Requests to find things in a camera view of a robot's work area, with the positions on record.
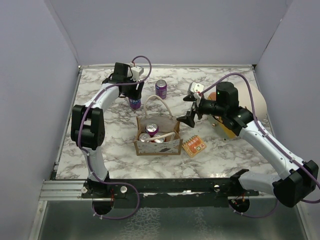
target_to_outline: gray wall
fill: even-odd
[[[276,137],[297,155],[320,166],[319,9],[319,0],[293,1],[256,73]],[[317,189],[308,199],[319,197]],[[320,205],[309,209],[319,225]]]
[[[28,238],[78,64],[43,0],[0,2],[0,239]]]
[[[48,0],[81,65],[257,64],[291,0]]]

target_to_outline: marble surface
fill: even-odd
[[[89,101],[100,89],[101,82],[112,68],[84,69],[76,94],[75,104]],[[205,87],[226,74],[239,72],[249,82],[257,86],[251,68],[153,68],[149,80],[142,91],[142,104],[146,98],[155,93],[155,82],[164,79],[167,82],[165,102],[176,117],[185,115],[191,103],[184,102],[189,84],[192,81],[202,83]],[[227,79],[232,83],[242,81],[238,76]],[[149,113],[165,113],[166,108],[156,99],[148,103]],[[182,150],[181,155],[170,156],[136,156],[133,140],[137,133],[136,116],[143,116],[142,108],[132,110],[126,99],[118,98],[104,113],[105,139],[102,144],[104,164],[111,178],[216,178],[229,177],[241,169],[258,173],[274,173],[272,166],[249,143],[240,139],[224,139],[213,128],[207,117],[197,120],[195,128],[183,123],[180,136],[186,141],[193,135],[199,135],[207,148],[193,158]],[[268,119],[263,125],[271,132]],[[86,179],[88,170],[85,158],[70,138],[69,124],[63,144],[63,150],[56,174],[56,179]]]

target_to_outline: cable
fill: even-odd
[[[270,212],[268,212],[267,214],[262,215],[262,216],[253,216],[253,215],[245,214],[243,212],[238,212],[230,204],[229,204],[229,207],[233,210],[234,213],[236,213],[238,215],[241,215],[241,216],[244,216],[244,217],[247,217],[247,218],[251,218],[251,219],[263,219],[263,218],[269,217],[270,215],[274,214],[276,209],[277,209],[277,207],[278,207],[278,205],[279,205],[279,201],[277,200],[274,208]]]
[[[131,78],[134,76],[134,74],[133,74],[133,72],[132,72],[131,66],[129,66],[129,68],[130,68],[131,76],[128,77],[128,78],[131,79]]]
[[[90,172],[92,173],[92,175],[98,180],[98,182],[102,183],[102,184],[106,184],[106,185],[126,185],[126,186],[129,186],[131,187],[136,195],[137,195],[137,204],[136,204],[136,207],[135,209],[133,210],[133,212],[131,212],[130,214],[126,215],[126,216],[121,216],[121,217],[109,217],[109,216],[104,216],[104,215],[98,215],[96,213],[96,211],[94,210],[93,208],[93,211],[94,211],[94,215],[98,215],[100,218],[103,218],[103,219],[109,219],[109,220],[121,220],[121,219],[126,219],[126,218],[129,218],[131,217],[132,215],[134,215],[138,209],[139,209],[139,205],[140,205],[140,197],[139,197],[139,192],[138,190],[135,188],[135,186],[131,185],[130,183],[126,183],[126,182],[105,182],[103,181],[102,179],[100,179],[97,174],[93,171],[93,168],[91,166],[91,160],[90,160],[90,154],[89,154],[89,151],[85,148],[83,148],[81,146],[81,135],[82,135],[82,130],[84,128],[84,124],[85,124],[85,120],[87,118],[87,115],[88,115],[88,112],[89,110],[91,109],[91,107],[94,105],[94,103],[96,102],[96,100],[99,99],[99,97],[105,92],[107,91],[108,89],[112,88],[112,87],[116,87],[116,86],[130,86],[130,85],[137,85],[137,84],[140,84],[144,81],[146,81],[150,74],[151,74],[151,70],[152,70],[152,65],[151,65],[151,62],[149,60],[149,58],[147,58],[146,56],[142,56],[142,55],[139,55],[139,56],[136,56],[133,60],[132,60],[132,63],[138,59],[138,58],[144,58],[148,61],[149,63],[149,72],[148,74],[145,76],[145,78],[141,81],[137,81],[137,82],[132,82],[132,83],[117,83],[117,84],[113,84],[113,85],[109,85],[107,86],[105,89],[103,89],[101,92],[99,92],[99,94],[97,94],[97,96],[93,99],[93,101],[89,104],[89,106],[86,108],[84,114],[83,114],[83,117],[82,117],[82,120],[81,120],[81,124],[80,124],[80,128],[79,128],[79,134],[78,134],[78,139],[77,139],[77,143],[78,143],[78,147],[84,151],[86,154],[87,154],[87,165],[88,165],[88,168],[90,170]]]
[[[253,120],[255,125],[257,126],[257,128],[260,130],[260,132],[283,154],[285,155],[290,162],[294,163],[295,165],[297,165],[299,168],[301,168],[314,182],[315,184],[318,186],[318,188],[320,189],[320,183],[318,182],[318,180],[301,164],[299,164],[296,160],[294,160],[288,153],[286,153],[286,151],[284,151],[282,149],[282,147],[280,147],[268,134],[266,134],[266,132],[263,130],[263,128],[259,125],[257,116],[256,116],[256,110],[255,110],[255,104],[254,104],[254,98],[252,95],[252,91],[249,85],[249,81],[246,79],[246,77],[244,75],[242,75],[241,73],[238,72],[233,72],[233,73],[229,73],[225,76],[223,76],[222,78],[220,78],[217,82],[215,82],[214,84],[212,84],[210,87],[206,88],[204,91],[200,92],[199,95],[203,95],[204,93],[206,93],[207,91],[209,91],[210,89],[212,89],[213,87],[215,87],[218,83],[222,82],[223,80],[225,80],[226,78],[230,77],[230,76],[239,76],[241,77],[244,81],[245,84],[248,88],[248,92],[249,92],[249,96],[250,96],[250,102],[251,102],[251,106],[252,106],[252,115],[253,115]],[[308,204],[318,204],[320,203],[320,199],[318,200],[301,200],[302,202],[308,203]]]

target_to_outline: brown paper bag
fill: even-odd
[[[159,99],[169,114],[163,113],[155,113],[148,114],[147,113],[147,102],[152,99]],[[179,136],[180,130],[180,122],[172,115],[168,105],[157,95],[151,95],[147,98],[143,105],[144,116],[137,117],[137,135],[134,140],[134,147],[137,156],[146,156],[146,155],[180,155],[183,139]],[[146,124],[147,123],[155,123],[158,125],[159,132],[167,135],[165,138],[165,142],[156,143],[156,142],[142,142],[139,141],[139,135],[141,133],[145,133]],[[157,138],[149,138],[147,139],[152,141]]]

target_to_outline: robotic arm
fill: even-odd
[[[177,120],[194,128],[196,114],[198,119],[203,115],[221,117],[224,126],[256,148],[278,173],[260,174],[242,169],[231,177],[239,188],[275,195],[287,207],[295,206],[316,188],[316,183],[292,160],[303,165],[316,179],[318,165],[312,160],[305,162],[293,154],[266,131],[260,121],[255,122],[253,113],[239,106],[238,90],[232,83],[220,82],[216,85],[216,101],[205,99],[200,94],[203,90],[204,86],[199,83],[190,84],[188,95],[183,100],[193,102],[191,110]]]
[[[101,149],[101,145],[105,139],[104,112],[118,97],[128,97],[131,100],[139,100],[144,82],[135,85],[119,85],[109,89],[106,88],[113,84],[131,84],[137,82],[143,73],[144,69],[140,66],[117,62],[114,66],[113,73],[102,82],[101,89],[96,95],[86,104],[75,105],[72,109],[71,139],[76,142],[78,146],[81,121],[85,111],[93,102],[85,119],[86,122],[82,129],[80,144],[90,155],[90,165],[93,172],[102,180],[109,178],[109,172],[105,167]],[[88,153],[85,150],[81,151],[88,165]],[[88,171],[88,183],[92,181],[93,183],[97,183],[97,178],[93,176],[90,170]]]

